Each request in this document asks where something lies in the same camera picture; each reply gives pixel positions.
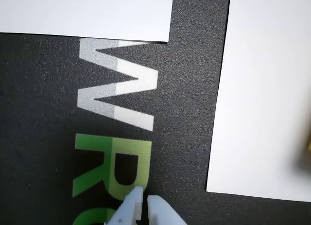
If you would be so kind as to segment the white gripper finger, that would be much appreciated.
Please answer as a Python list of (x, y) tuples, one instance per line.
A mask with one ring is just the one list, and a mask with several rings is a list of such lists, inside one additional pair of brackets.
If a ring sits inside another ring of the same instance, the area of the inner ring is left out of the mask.
[(141, 220), (143, 187), (136, 186), (105, 225), (134, 225)]
[(181, 216), (158, 195), (147, 197), (149, 225), (186, 225)]

